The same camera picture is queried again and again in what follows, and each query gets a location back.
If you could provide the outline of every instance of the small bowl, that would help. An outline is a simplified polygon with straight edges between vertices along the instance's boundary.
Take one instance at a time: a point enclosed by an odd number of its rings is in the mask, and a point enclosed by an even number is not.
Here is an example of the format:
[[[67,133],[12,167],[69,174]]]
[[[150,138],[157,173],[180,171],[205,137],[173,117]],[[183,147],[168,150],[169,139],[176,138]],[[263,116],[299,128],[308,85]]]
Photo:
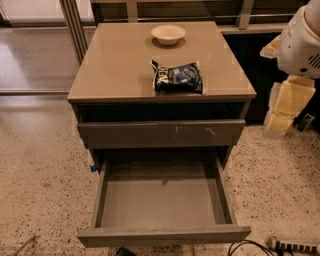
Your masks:
[[[180,38],[185,36],[186,31],[176,25],[160,25],[153,28],[151,34],[157,38],[162,45],[175,45]]]

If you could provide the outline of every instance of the cabinet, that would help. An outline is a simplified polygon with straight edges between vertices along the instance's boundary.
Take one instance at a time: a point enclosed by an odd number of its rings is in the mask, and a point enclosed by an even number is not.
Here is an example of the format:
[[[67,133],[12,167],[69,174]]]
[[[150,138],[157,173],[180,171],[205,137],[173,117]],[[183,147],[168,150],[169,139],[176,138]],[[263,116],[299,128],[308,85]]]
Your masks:
[[[87,247],[238,242],[223,168],[255,97],[214,22],[177,23],[163,47],[158,24],[99,24],[68,96],[100,181]],[[199,61],[204,94],[156,93],[152,58]]]

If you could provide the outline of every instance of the black cable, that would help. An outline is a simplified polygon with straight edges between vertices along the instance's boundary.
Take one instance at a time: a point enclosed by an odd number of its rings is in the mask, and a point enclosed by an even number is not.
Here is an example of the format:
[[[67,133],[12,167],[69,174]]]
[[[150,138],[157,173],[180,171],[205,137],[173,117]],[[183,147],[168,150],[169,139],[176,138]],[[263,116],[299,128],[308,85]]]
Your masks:
[[[240,248],[241,246],[245,245],[245,244],[252,244],[255,245],[257,247],[259,247],[267,256],[274,256],[274,254],[266,247],[262,246],[261,244],[258,244],[254,241],[251,240],[244,240],[243,242],[241,242],[240,244],[238,244],[234,249],[233,246],[235,245],[235,243],[231,244],[231,246],[229,247],[228,250],[228,256],[232,256],[233,253]]]
[[[293,255],[293,252],[292,252],[292,250],[291,250],[291,248],[290,248],[290,249],[288,249],[288,250],[286,250],[286,251],[287,251],[288,253],[290,253],[290,255],[291,255],[291,256],[294,256],[294,255]]]

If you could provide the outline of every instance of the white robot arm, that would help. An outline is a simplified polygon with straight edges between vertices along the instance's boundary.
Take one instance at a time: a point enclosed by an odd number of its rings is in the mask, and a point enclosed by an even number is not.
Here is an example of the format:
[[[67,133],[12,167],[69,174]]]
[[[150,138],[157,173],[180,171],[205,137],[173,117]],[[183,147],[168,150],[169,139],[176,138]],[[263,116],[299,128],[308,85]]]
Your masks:
[[[320,78],[320,0],[301,7],[260,55],[277,58],[278,68],[289,75],[282,84],[274,84],[264,122],[266,135],[279,137],[315,93],[313,79]]]
[[[279,69],[290,75],[320,78],[320,0],[301,7],[279,40]]]

